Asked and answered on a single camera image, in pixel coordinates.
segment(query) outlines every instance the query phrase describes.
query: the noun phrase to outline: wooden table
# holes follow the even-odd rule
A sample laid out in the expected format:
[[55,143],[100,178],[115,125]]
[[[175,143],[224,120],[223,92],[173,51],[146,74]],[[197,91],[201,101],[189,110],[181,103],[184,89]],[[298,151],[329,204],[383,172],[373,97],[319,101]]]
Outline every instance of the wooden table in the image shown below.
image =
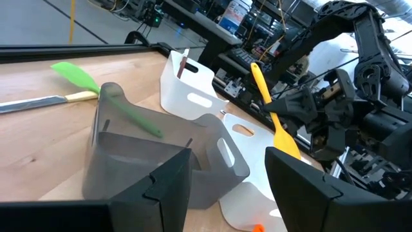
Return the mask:
[[[117,82],[130,102],[164,112],[159,79],[166,62],[159,53],[69,60],[99,85]],[[0,102],[81,91],[41,61],[0,65]],[[97,101],[62,104],[0,115],[0,201],[82,199],[86,141]],[[264,127],[228,104],[225,111]],[[222,217],[218,203],[188,210],[184,231],[237,231]]]

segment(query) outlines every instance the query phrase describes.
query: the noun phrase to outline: orange spatula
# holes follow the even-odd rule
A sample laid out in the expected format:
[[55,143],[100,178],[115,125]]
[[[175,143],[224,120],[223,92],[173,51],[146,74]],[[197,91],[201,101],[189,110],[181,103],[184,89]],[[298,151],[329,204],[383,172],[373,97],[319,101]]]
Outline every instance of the orange spatula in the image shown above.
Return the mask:
[[[263,78],[263,74],[256,63],[250,65],[252,69],[253,78],[255,78],[257,87],[259,88],[260,93],[262,94],[265,104],[271,103],[272,98],[270,98],[269,90]],[[276,113],[270,113],[273,123],[275,124],[275,137],[274,137],[274,147],[289,154],[297,159],[301,159],[301,153],[299,148],[296,145],[294,138],[286,132]]]

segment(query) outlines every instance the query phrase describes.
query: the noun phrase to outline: orange object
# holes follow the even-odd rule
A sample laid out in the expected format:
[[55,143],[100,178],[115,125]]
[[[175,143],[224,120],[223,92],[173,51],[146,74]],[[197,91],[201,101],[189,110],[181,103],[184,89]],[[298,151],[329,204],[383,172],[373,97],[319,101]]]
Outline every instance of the orange object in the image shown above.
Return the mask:
[[263,225],[258,224],[255,226],[255,228],[253,228],[252,232],[265,232],[265,228],[263,227]]

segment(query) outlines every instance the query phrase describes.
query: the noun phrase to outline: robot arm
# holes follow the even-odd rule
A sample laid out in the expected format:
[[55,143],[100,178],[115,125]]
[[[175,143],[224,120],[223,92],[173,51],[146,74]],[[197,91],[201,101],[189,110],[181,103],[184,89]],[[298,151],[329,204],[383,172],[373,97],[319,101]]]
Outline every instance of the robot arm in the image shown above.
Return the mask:
[[[311,27],[277,56],[275,68],[265,74],[276,82],[320,42],[355,32],[359,50],[356,91],[344,70],[334,70],[324,77],[329,87],[316,93],[303,89],[265,106],[286,119],[290,133],[305,126],[312,134],[312,156],[317,160],[333,160],[346,146],[362,144],[395,164],[412,166],[412,119],[402,111],[403,98],[411,85],[400,71],[382,22],[376,8],[369,4],[326,3]],[[402,151],[393,154],[393,148],[402,146]]]

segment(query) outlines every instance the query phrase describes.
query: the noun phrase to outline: concrete floor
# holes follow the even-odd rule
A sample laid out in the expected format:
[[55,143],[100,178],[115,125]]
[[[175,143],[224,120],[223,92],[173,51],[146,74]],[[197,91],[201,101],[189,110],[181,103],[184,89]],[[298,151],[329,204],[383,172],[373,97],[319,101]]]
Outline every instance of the concrete floor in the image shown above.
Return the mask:
[[[70,4],[70,0],[2,0],[0,44],[68,44],[70,19],[66,15]],[[122,44],[126,35],[140,26],[132,20],[122,21],[87,0],[76,1],[75,19],[73,44]],[[151,43],[166,42],[175,48],[204,46],[199,38],[168,19],[163,19],[159,28],[152,28],[148,36]],[[201,51],[192,49],[189,57],[197,60]]]

